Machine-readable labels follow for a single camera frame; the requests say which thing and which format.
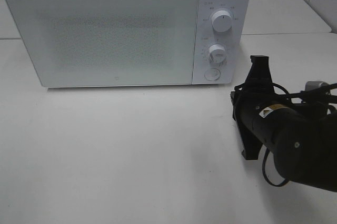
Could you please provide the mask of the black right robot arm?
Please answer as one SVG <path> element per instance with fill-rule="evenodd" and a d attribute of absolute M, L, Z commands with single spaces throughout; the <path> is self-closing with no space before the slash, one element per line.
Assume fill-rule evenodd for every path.
<path fill-rule="evenodd" d="M 309 81 L 290 93 L 273 82 L 267 56 L 251 62 L 245 82 L 231 92 L 242 156 L 256 160 L 265 147 L 283 184 L 336 191 L 336 84 Z"/>

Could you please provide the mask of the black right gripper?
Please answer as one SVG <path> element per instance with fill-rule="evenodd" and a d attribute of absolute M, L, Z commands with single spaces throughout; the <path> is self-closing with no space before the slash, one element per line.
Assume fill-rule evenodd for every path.
<path fill-rule="evenodd" d="M 233 95 L 233 118 L 241 136 L 245 160 L 258 160 L 262 143 L 249 129 L 268 129 L 267 116 L 260 113 L 276 104 L 275 94 L 269 68 L 269 57 L 251 55 L 251 69 L 242 87 L 236 87 Z"/>

